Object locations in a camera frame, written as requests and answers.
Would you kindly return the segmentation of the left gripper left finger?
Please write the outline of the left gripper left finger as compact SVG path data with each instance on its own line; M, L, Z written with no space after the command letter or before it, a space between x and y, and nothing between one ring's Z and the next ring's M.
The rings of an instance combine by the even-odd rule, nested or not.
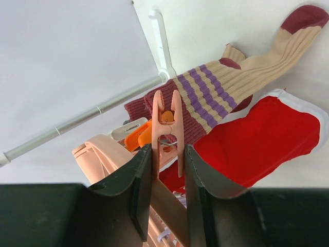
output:
M89 188L88 242L145 242L152 183L151 146Z

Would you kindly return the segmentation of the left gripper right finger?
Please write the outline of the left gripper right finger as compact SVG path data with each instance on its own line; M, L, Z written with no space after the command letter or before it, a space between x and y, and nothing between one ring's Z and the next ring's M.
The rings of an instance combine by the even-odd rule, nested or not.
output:
M247 191L185 146L185 189L190 246L219 246L213 199L231 199Z

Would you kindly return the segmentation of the pink clothes peg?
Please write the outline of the pink clothes peg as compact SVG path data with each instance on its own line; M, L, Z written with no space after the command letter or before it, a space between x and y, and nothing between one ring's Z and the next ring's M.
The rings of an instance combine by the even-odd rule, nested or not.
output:
M174 120L172 122L162 121L162 111L164 99L160 90L155 92L152 108L152 171L153 175L159 176L160 169L160 143L159 138L162 135L173 135L177 139L178 156L178 176L182 177L184 173L184 123L182 115L181 96L179 91L174 90L172 95L171 110L174 111Z

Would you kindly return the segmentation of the beige maroon striped sock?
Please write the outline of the beige maroon striped sock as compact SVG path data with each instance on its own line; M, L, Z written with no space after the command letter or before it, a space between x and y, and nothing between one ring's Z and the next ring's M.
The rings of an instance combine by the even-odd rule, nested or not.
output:
M320 7L295 9L279 28L269 52L246 57L227 45L223 57L197 66L162 85L164 108L174 90L182 100L185 143L192 145L216 127L237 106L291 69L328 22Z

